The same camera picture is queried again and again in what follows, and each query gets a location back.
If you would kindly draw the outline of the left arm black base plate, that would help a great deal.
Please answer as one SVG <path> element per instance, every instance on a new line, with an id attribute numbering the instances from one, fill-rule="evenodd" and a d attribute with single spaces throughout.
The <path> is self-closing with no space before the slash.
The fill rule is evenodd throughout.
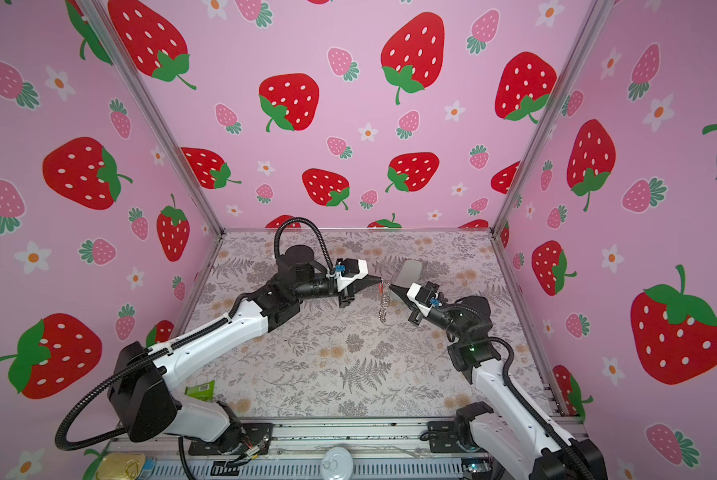
<path id="1" fill-rule="evenodd" d="M 270 449 L 272 432 L 274 432 L 272 423 L 244 422 L 232 425 L 216 441 L 208 443 L 202 440 L 192 440 L 188 454 L 190 456 L 230 455 L 238 457 L 246 454 L 248 450 L 256 448 L 254 455 L 266 455 Z"/>

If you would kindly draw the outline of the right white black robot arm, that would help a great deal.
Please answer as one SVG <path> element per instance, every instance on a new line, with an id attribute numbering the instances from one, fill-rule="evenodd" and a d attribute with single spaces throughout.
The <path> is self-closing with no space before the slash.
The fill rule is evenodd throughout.
<path id="1" fill-rule="evenodd" d="M 409 321 L 427 320 L 451 344 L 453 367 L 486 402 L 461 408 L 455 417 L 458 442 L 486 451 L 515 479 L 606 479 L 602 452 L 591 440 L 578 440 L 514 382 L 514 348 L 492 336 L 491 306 L 483 296 L 448 302 L 432 282 L 390 290 L 410 308 Z"/>

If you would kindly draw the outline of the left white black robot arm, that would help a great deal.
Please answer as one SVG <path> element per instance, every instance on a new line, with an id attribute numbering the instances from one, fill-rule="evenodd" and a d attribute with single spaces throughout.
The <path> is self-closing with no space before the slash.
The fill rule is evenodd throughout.
<path id="1" fill-rule="evenodd" d="M 180 337 L 146 348 L 138 342 L 120 352 L 108 399 L 126 436 L 145 442 L 166 434 L 202 441 L 222 452 L 244 442 L 244 425 L 224 402 L 200 401 L 182 384 L 230 350 L 284 325 L 306 301 L 336 298 L 349 306 L 356 294 L 381 284 L 365 260 L 346 258 L 326 267 L 314 250 L 296 245 L 276 258 L 276 275 L 258 290 L 242 294 L 232 310 Z"/>

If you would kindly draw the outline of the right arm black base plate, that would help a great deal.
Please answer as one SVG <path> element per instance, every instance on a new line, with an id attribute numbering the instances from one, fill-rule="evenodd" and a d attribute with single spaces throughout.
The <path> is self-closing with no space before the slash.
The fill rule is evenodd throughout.
<path id="1" fill-rule="evenodd" d="M 485 453 L 484 449 L 476 446 L 464 424 L 457 420 L 429 422 L 420 440 L 427 442 L 433 453 Z"/>

